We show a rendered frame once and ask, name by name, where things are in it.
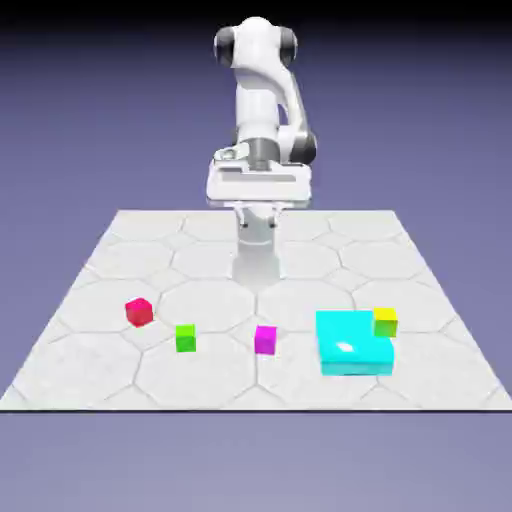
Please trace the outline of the small red cube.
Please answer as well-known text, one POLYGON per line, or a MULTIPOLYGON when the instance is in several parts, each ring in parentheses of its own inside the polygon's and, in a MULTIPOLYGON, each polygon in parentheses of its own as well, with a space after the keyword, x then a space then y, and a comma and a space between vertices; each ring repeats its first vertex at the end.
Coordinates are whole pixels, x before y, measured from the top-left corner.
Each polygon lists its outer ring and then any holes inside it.
POLYGON ((128 322, 140 328, 154 320, 153 306, 143 297, 130 300, 125 304, 125 314, 128 322))

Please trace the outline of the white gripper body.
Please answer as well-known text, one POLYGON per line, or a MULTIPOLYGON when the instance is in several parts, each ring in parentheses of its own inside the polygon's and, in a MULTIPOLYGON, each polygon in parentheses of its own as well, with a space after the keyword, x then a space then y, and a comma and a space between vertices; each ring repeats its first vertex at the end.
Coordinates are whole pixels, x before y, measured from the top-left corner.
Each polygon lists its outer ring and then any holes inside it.
POLYGON ((255 171, 249 168, 247 160, 212 160, 206 183, 207 200, 216 206, 307 206, 312 197, 311 168, 275 161, 269 164, 269 171, 255 171))

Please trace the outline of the large cyan box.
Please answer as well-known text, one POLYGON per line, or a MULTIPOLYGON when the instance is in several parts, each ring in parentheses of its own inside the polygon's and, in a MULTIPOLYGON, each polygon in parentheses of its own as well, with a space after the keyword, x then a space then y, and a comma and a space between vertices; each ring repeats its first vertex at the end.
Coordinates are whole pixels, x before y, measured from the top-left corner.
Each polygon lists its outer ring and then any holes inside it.
POLYGON ((323 376, 392 374, 394 347, 389 337, 374 334, 372 311, 317 311, 315 334, 323 376))

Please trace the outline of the small magenta cube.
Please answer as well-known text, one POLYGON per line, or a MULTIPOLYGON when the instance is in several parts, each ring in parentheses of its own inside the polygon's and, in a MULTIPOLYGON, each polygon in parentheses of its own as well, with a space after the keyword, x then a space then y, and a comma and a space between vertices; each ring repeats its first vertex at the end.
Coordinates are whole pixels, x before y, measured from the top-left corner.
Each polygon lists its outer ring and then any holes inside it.
POLYGON ((254 350, 256 354, 274 355, 277 342, 275 326, 257 325, 254 334, 254 350))

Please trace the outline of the small green cube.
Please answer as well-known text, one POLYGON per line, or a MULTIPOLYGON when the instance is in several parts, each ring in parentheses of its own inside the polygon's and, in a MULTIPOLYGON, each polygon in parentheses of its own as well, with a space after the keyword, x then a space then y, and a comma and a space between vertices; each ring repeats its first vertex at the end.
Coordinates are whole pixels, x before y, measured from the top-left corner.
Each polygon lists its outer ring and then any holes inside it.
POLYGON ((175 326, 175 346, 178 353, 191 353, 196 348, 196 327, 194 324, 175 326))

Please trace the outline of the small yellow cube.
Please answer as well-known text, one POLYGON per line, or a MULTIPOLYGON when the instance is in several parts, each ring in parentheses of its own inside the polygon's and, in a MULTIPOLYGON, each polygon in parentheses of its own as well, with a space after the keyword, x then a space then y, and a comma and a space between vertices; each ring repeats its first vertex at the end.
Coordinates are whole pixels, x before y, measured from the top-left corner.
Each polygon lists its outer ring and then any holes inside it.
POLYGON ((374 335, 394 338, 398 328, 398 317, 394 308, 376 307, 373 309, 374 335))

